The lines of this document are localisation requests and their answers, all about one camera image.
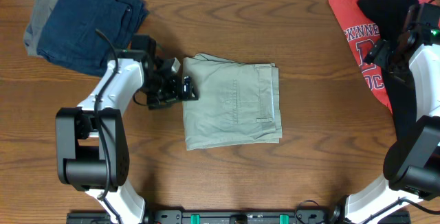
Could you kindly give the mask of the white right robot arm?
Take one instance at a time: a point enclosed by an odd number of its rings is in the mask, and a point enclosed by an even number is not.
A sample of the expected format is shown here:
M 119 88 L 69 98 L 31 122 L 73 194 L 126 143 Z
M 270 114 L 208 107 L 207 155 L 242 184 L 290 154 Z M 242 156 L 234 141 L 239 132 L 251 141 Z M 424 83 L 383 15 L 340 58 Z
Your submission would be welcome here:
M 335 205 L 329 223 L 409 223 L 399 213 L 439 196 L 439 6 L 413 4 L 392 38 L 381 38 L 363 61 L 386 76 L 397 140 L 381 175 Z

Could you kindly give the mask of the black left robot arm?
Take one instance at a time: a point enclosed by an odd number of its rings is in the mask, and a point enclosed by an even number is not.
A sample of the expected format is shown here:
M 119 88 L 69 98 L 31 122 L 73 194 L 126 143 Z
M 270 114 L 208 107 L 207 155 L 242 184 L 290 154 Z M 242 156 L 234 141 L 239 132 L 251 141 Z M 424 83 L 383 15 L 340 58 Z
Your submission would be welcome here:
M 73 212 L 67 223 L 154 223 L 128 179 L 130 157 L 122 116 L 137 93 L 144 106 L 165 109 L 198 100 L 191 77 L 176 58 L 162 59 L 157 43 L 136 34 L 128 49 L 110 47 L 107 71 L 77 107 L 56 114 L 57 173 L 61 183 L 93 197 L 104 212 Z

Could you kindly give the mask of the khaki shorts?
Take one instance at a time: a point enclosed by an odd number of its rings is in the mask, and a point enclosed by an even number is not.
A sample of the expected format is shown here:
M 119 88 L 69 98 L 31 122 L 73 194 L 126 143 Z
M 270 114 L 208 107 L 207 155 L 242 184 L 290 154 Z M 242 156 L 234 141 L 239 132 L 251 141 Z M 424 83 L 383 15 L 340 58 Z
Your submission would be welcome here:
M 209 54 L 183 60 L 198 100 L 183 103 L 188 150 L 278 143 L 283 136 L 279 69 Z

